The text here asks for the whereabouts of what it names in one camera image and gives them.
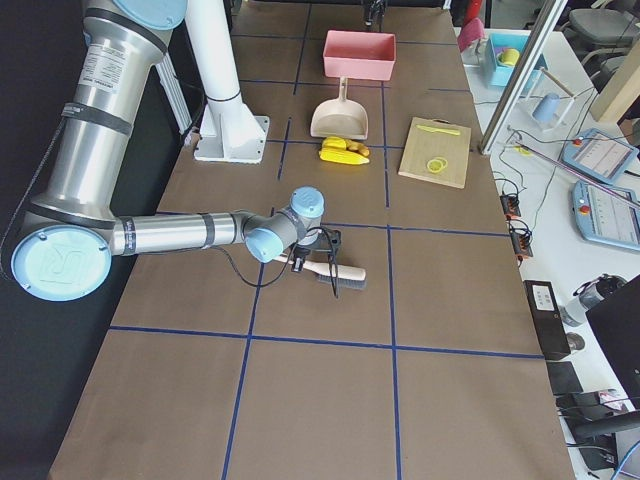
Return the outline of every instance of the dustpan handle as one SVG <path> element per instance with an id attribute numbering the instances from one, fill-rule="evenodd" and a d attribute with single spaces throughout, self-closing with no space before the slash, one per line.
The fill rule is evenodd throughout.
<path id="1" fill-rule="evenodd" d="M 338 99 L 340 99 L 341 102 L 347 100 L 348 83 L 349 79 L 347 77 L 340 77 L 340 93 L 338 93 Z"/>

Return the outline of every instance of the yellow cup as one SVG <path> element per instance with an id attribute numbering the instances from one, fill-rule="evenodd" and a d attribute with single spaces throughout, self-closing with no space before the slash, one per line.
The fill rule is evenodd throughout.
<path id="1" fill-rule="evenodd" d="M 500 55 L 498 61 L 508 67 L 515 67 L 520 59 L 520 52 L 516 48 L 505 48 Z"/>

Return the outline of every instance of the brown paper surface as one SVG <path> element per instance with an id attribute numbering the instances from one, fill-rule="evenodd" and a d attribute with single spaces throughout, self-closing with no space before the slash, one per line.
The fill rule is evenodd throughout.
<path id="1" fill-rule="evenodd" d="M 326 31 L 361 30 L 362 7 L 244 2 L 234 25 L 264 159 L 185 150 L 159 210 L 268 214 L 315 185 L 368 285 L 335 299 L 289 272 L 256 292 L 217 252 L 139 258 L 50 478 L 571 478 L 449 13 L 387 9 L 392 79 L 349 87 L 370 122 L 358 167 L 320 161 L 309 123 L 338 93 Z M 463 190 L 397 175 L 414 116 L 471 129 Z M 281 267 L 229 251 L 253 281 Z"/>

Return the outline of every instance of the blue joint cap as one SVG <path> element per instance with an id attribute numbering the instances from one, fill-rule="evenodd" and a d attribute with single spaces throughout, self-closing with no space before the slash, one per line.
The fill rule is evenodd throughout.
<path id="1" fill-rule="evenodd" d="M 171 30 L 184 20 L 187 0 L 113 0 L 131 20 L 155 30 Z"/>
<path id="2" fill-rule="evenodd" d="M 266 228 L 251 230 L 244 243 L 251 255 L 262 263 L 270 262 L 284 251 L 280 237 Z"/>
<path id="3" fill-rule="evenodd" d="M 300 187 L 291 195 L 291 208 L 303 217 L 318 218 L 324 213 L 324 197 L 315 187 Z"/>
<path id="4" fill-rule="evenodd" d="M 104 238 L 77 225 L 45 227 L 25 237 L 11 258 L 13 275 L 31 295 L 75 300 L 102 285 L 111 268 Z"/>

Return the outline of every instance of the white pole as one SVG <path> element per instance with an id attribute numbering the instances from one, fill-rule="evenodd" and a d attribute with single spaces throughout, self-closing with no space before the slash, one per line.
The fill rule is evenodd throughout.
<path id="1" fill-rule="evenodd" d="M 196 158 L 260 162 L 269 121 L 242 102 L 222 0 L 189 0 L 185 20 L 208 97 Z"/>

